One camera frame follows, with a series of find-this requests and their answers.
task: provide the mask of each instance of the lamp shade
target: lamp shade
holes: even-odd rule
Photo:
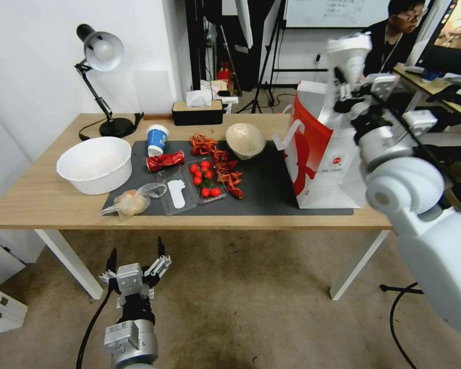
[[[96,32],[91,26],[82,24],[77,27],[77,36],[83,41],[87,63],[95,70],[114,69],[123,58],[123,43],[111,33]]]

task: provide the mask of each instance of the black box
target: black box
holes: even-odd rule
[[[187,107],[185,101],[173,104],[173,120],[177,126],[200,126],[222,124],[221,100],[213,100],[208,107]]]

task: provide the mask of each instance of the white bowl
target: white bowl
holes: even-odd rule
[[[120,187],[132,175],[132,148],[117,137],[91,138],[66,150],[56,172],[87,195]]]
[[[227,128],[225,140],[230,149],[242,160],[261,154],[266,144],[260,130],[246,123],[237,123]]]

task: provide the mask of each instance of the desk lamp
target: desk lamp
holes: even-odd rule
[[[87,72],[91,69],[106,72],[116,68],[121,58],[123,58],[123,43],[115,35],[107,32],[96,32],[86,24],[81,24],[77,27],[77,36],[83,42],[83,53],[86,57],[75,65],[75,69],[77,69],[87,87],[91,90],[107,119],[99,127],[101,136],[125,137],[133,133],[137,129],[140,119],[136,118],[135,124],[133,124],[131,120],[126,118],[113,118],[113,111],[104,99],[97,95],[87,79]],[[82,140],[88,139],[88,137],[84,136],[85,138],[83,138],[82,136],[80,137]]]

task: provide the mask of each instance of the clear plastic tray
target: clear plastic tray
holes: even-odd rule
[[[217,196],[217,197],[211,197],[211,196],[203,197],[201,195],[200,189],[197,188],[193,184],[193,180],[192,180],[191,184],[192,184],[193,188],[197,192],[197,196],[198,196],[200,204],[206,204],[206,203],[209,203],[209,202],[212,202],[212,201],[215,201],[215,200],[220,200],[220,199],[224,198],[225,196],[227,196],[227,188],[225,188],[225,186],[223,184],[217,182],[217,172],[215,171],[215,166],[213,165],[212,159],[209,156],[203,156],[203,157],[201,157],[201,158],[199,158],[197,160],[188,161],[186,163],[186,168],[189,171],[192,164],[196,164],[196,165],[200,166],[200,163],[202,161],[204,161],[204,160],[208,161],[211,164],[209,169],[212,171],[212,173],[214,175],[213,178],[210,180],[210,182],[212,183],[212,187],[210,189],[212,189],[214,187],[218,187],[220,189],[221,194],[220,194],[220,196]]]
[[[193,184],[193,177],[187,166],[180,165],[157,172],[157,182],[164,183],[166,186],[168,186],[168,182],[179,179],[181,179],[185,185],[184,189],[181,190],[185,204],[182,208],[177,209],[174,206],[173,198],[171,197],[168,187],[166,193],[161,197],[162,207],[164,208],[166,215],[184,213],[188,210],[194,209],[196,205],[198,205],[198,192]]]

